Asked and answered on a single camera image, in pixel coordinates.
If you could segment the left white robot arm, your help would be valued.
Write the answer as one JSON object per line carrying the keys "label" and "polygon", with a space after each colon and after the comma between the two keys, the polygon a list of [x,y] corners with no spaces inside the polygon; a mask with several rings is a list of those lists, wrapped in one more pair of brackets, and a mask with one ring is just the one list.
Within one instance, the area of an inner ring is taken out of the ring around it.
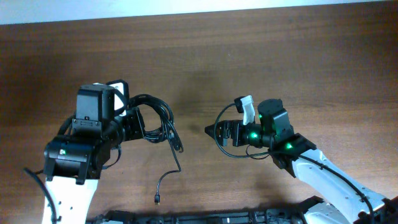
{"label": "left white robot arm", "polygon": [[123,80],[82,85],[76,110],[44,150],[43,223],[84,223],[111,150],[144,137],[139,108]]}

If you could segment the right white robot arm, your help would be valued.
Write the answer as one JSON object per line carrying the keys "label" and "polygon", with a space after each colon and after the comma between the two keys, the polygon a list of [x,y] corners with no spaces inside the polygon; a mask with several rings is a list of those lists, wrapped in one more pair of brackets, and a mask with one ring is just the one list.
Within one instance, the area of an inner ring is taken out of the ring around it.
{"label": "right white robot arm", "polygon": [[234,147],[266,148],[265,152],[242,158],[255,160],[271,157],[281,170],[308,184],[321,198],[303,202],[300,216],[304,223],[397,223],[397,199],[389,199],[364,185],[335,166],[310,140],[294,131],[280,99],[268,99],[253,105],[250,95],[236,98],[231,104],[242,119],[217,117],[205,133],[214,139],[220,151],[229,139]]}

